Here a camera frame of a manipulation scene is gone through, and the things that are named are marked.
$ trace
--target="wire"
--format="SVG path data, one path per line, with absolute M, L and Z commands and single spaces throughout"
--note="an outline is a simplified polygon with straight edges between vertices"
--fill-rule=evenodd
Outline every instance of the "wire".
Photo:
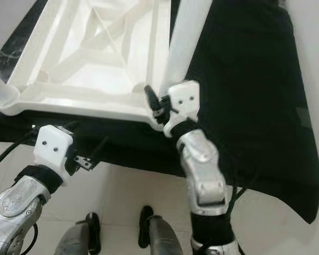
M 14 150 L 18 145 L 22 144 L 23 142 L 28 141 L 31 138 L 32 133 L 28 132 L 23 137 L 15 141 L 13 144 L 11 144 L 3 153 L 0 155 L 0 163 L 7 157 L 7 155 Z
M 234 167 L 232 167 L 233 171 L 233 190 L 232 190 L 232 197 L 230 199 L 228 209 L 226 212 L 226 216 L 230 218 L 230 215 L 234 209 L 235 202 L 237 200 L 237 193 L 238 193 L 238 170 L 236 167 L 236 163 L 234 164 Z
M 245 192 L 247 188 L 242 188 L 236 195 L 236 200 L 238 200 Z
M 27 249 L 23 253 L 21 253 L 21 255 L 26 255 L 28 252 L 30 252 L 30 250 L 32 250 L 33 246 L 36 244 L 36 241 L 38 238 L 38 233 L 39 233 L 37 223 L 34 223 L 33 229 L 34 229 L 33 240 L 31 242 L 31 244 L 27 247 Z
M 241 248 L 241 246 L 238 244 L 239 247 L 239 252 L 241 255 L 246 255 L 245 252 L 243 251 L 243 249 Z

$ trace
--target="black cloth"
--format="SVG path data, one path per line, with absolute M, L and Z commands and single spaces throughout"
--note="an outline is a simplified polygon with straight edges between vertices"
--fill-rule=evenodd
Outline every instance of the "black cloth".
M 172 1 L 172 25 L 178 1 Z M 293 27 L 274 1 L 214 1 L 187 75 L 200 82 L 199 125 L 220 150 L 229 184 L 275 196 L 306 222 L 319 206 L 319 162 Z M 147 124 L 26 111 L 0 114 L 0 141 L 31 124 L 78 119 L 84 156 L 108 137 L 101 160 L 183 176 L 175 144 Z

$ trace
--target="floor tile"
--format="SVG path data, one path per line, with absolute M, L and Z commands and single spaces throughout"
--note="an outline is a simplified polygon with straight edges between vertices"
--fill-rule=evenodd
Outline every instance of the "floor tile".
M 138 246 L 139 228 L 131 226 L 104 225 L 102 254 L 104 255 L 149 255 L 150 248 Z M 181 243 L 184 255 L 190 255 L 190 234 L 178 232 L 176 235 Z
M 38 239 L 30 255 L 53 255 L 60 239 L 75 222 L 50 221 L 40 219 L 38 221 Z M 25 251 L 33 238 L 33 228 L 27 233 L 22 251 Z
M 103 211 L 106 224 L 138 227 L 142 207 L 150 205 L 173 229 L 190 230 L 184 178 L 115 166 L 107 193 Z
M 68 186 L 60 187 L 53 195 L 44 208 L 43 217 L 78 220 L 91 211 L 102 217 L 109 171 L 109 164 L 103 163 L 90 172 L 80 169 Z

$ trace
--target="white tiled floor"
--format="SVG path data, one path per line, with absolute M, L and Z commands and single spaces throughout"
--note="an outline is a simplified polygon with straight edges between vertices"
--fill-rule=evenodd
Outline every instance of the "white tiled floor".
M 0 143 L 0 153 L 8 146 Z M 32 147 L 20 146 L 0 164 L 0 192 L 16 174 L 32 164 Z M 62 235 L 90 211 L 102 219 L 104 255 L 147 255 L 138 247 L 138 217 L 153 206 L 174 228 L 184 255 L 190 255 L 190 221 L 183 178 L 100 163 L 94 171 L 79 171 L 44 207 L 38 221 L 39 239 L 31 255 L 53 254 Z M 247 191 L 232 214 L 234 232 L 248 255 L 319 254 L 319 217 L 306 224 L 276 198 Z M 29 233 L 25 247 L 30 243 Z

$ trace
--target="black cable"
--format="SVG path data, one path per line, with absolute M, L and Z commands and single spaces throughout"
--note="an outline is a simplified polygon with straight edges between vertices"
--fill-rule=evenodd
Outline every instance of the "black cable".
M 31 244 L 27 247 L 27 249 L 23 253 L 21 253 L 21 255 L 26 255 L 28 252 L 30 252 L 30 250 L 32 250 L 33 246 L 36 244 L 38 233 L 39 233 L 37 223 L 34 223 L 33 228 L 34 228 L 33 240 Z
M 7 155 L 14 150 L 18 145 L 22 144 L 23 142 L 28 141 L 31 138 L 32 132 L 28 132 L 23 137 L 15 141 L 13 144 L 11 144 L 3 153 L 0 155 L 0 163 L 7 157 Z
M 232 190 L 232 197 L 230 199 L 229 205 L 228 205 L 228 209 L 226 212 L 226 216 L 230 219 L 230 215 L 234 209 L 235 206 L 235 202 L 237 199 L 237 193 L 238 193 L 238 171 L 236 166 L 232 167 L 232 171 L 233 171 L 233 190 Z
M 239 247 L 239 252 L 241 255 L 246 255 L 245 252 L 243 251 L 243 249 L 241 248 L 241 246 L 238 244 Z
M 238 200 L 245 192 L 247 188 L 242 188 L 236 195 L 236 200 Z
M 253 178 L 250 180 L 250 182 L 249 182 L 249 184 L 248 184 L 249 187 L 250 187 L 250 186 L 253 186 L 253 184 L 254 184 L 254 183 L 256 182 L 256 180 L 258 179 L 259 174 L 260 174 L 260 172 L 259 172 L 258 168 L 256 168 L 255 174 L 254 174 Z M 242 188 L 242 189 L 237 193 L 236 200 L 238 200 L 246 191 L 247 191 L 247 188 Z

